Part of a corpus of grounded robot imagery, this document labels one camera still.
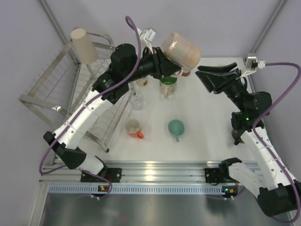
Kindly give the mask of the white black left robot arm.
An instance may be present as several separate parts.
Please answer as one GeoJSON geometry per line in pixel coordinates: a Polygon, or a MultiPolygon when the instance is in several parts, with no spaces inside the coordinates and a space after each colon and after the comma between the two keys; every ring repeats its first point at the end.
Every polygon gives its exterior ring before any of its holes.
{"type": "Polygon", "coordinates": [[[148,75],[165,78],[181,70],[179,63],[166,57],[161,48],[142,53],[131,44],[120,44],[111,54],[109,69],[93,84],[86,99],[54,132],[47,131],[43,138],[69,169],[91,173],[96,181],[107,177],[105,163],[97,156],[79,148],[79,142],[96,120],[129,91],[129,83],[148,75]]]}

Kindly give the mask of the tall beige cup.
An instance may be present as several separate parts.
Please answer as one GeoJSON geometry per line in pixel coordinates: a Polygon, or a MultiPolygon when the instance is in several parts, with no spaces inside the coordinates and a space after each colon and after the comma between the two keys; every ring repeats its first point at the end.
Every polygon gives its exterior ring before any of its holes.
{"type": "Polygon", "coordinates": [[[73,30],[71,39],[81,63],[89,65],[98,59],[98,53],[85,29],[73,30]]]}

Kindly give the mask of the teal green mug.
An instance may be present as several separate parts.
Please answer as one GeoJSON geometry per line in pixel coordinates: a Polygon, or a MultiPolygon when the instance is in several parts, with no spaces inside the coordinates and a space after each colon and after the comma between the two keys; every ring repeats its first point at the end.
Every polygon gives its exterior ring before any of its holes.
{"type": "Polygon", "coordinates": [[[175,137],[176,142],[179,142],[180,136],[185,132],[185,126],[181,120],[174,119],[168,123],[168,130],[175,137]]]}

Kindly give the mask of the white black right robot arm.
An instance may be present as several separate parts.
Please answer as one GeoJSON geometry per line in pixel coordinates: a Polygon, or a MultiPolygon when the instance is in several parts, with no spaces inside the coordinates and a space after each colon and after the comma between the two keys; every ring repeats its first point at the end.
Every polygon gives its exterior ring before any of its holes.
{"type": "Polygon", "coordinates": [[[232,136],[235,144],[246,144],[261,175],[250,170],[240,159],[230,158],[219,164],[224,181],[237,181],[256,198],[263,213],[277,215],[295,211],[301,213],[301,184],[287,169],[269,140],[263,117],[278,104],[267,92],[247,91],[246,77],[263,69],[264,61],[252,60],[244,71],[236,63],[226,66],[199,66],[196,75],[208,92],[224,93],[238,108],[231,115],[232,136]]]}

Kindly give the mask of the iridescent pink mug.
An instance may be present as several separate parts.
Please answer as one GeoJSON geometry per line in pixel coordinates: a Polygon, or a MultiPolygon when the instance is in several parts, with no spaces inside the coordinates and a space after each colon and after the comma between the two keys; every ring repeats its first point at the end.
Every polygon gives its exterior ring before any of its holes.
{"type": "Polygon", "coordinates": [[[201,49],[178,32],[167,37],[161,45],[161,50],[169,60],[181,67],[183,73],[194,69],[202,56],[201,49]]]}

